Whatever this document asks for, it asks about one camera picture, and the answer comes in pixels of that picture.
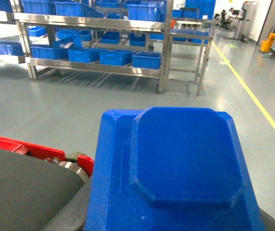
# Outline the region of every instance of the shelf leg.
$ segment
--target shelf leg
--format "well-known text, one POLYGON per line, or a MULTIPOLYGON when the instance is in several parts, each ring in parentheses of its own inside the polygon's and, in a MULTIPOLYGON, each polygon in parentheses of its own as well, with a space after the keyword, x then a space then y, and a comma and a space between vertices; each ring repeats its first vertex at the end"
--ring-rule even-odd
POLYGON ((195 74, 194 82, 196 82, 197 77, 198 77, 197 73, 200 71, 200 63, 201 63, 201 58, 202 58, 203 51, 204 51, 204 44, 205 44, 205 40, 202 40, 201 44, 200 44, 200 54, 199 54, 199 58, 198 58, 198 61, 197 61, 196 74, 195 74))
POLYGON ((31 79, 37 79, 38 72, 35 66, 27 65, 27 72, 31 79))
POLYGON ((52 26, 46 26, 49 45, 52 46, 53 42, 55 42, 55 30, 52 26))
POLYGON ((207 63, 208 63, 210 48, 211 48, 211 42, 208 42, 207 47, 206 47, 206 51, 205 51, 204 60, 203 60, 203 65, 201 67, 200 80, 199 80, 199 85, 197 87, 197 96, 200 94, 201 85, 203 83, 204 74, 205 74, 207 63))

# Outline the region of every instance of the blue plastic cover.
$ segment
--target blue plastic cover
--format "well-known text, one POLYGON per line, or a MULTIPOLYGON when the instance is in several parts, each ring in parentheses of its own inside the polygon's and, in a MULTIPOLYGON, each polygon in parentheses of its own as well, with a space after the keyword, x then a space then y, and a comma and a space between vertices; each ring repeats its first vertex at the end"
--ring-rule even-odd
POLYGON ((264 231, 230 115, 109 110, 86 231, 264 231))

